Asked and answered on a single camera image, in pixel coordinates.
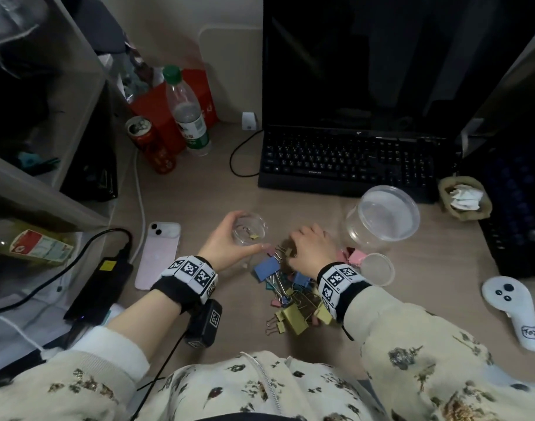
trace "crumpled tissue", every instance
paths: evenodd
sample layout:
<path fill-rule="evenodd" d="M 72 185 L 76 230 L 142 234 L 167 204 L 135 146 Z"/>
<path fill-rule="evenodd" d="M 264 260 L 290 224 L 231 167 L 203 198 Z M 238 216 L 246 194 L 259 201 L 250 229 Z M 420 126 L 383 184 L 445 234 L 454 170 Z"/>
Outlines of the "crumpled tissue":
<path fill-rule="evenodd" d="M 467 184 L 457 184 L 449 195 L 453 198 L 450 203 L 453 208 L 463 211 L 477 211 L 480 209 L 479 202 L 484 192 Z"/>

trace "black and white wristband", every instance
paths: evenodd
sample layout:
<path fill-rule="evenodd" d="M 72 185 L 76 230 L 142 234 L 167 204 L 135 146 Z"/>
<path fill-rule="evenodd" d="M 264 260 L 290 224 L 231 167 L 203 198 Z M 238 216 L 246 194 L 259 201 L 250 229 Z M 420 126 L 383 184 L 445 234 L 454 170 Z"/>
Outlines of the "black and white wristband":
<path fill-rule="evenodd" d="M 353 298 L 370 284 L 349 264 L 332 263 L 320 271 L 318 291 L 332 317 L 343 321 L 345 311 Z"/>
<path fill-rule="evenodd" d="M 189 255 L 179 257 L 164 270 L 152 289 L 163 292 L 182 306 L 197 302 L 205 304 L 218 281 L 219 276 L 203 258 Z"/>

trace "pink phone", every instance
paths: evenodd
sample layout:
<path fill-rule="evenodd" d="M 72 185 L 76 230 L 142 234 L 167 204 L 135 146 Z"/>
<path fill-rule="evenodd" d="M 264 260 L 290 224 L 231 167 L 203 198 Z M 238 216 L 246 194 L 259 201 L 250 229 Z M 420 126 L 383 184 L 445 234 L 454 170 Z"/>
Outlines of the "pink phone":
<path fill-rule="evenodd" d="M 135 288 L 151 289 L 162 272 L 176 260 L 180 232 L 181 226 L 178 223 L 152 222 L 148 226 Z"/>

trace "computer monitor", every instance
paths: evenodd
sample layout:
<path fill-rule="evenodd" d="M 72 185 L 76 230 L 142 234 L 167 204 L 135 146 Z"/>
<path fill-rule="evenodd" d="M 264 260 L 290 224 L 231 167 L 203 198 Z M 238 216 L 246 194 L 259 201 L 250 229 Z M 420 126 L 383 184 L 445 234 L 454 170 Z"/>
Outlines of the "computer monitor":
<path fill-rule="evenodd" d="M 264 0 L 264 127 L 456 136 L 535 34 L 535 0 Z"/>

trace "black keyboard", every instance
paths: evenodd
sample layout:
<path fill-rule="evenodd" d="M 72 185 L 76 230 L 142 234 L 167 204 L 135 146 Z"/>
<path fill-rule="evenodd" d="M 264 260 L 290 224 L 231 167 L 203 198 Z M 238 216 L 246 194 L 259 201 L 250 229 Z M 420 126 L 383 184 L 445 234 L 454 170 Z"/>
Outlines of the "black keyboard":
<path fill-rule="evenodd" d="M 417 202 L 434 202 L 432 154 L 432 143 L 423 139 L 266 132 L 258 185 L 361 196 L 372 186 L 389 184 Z"/>

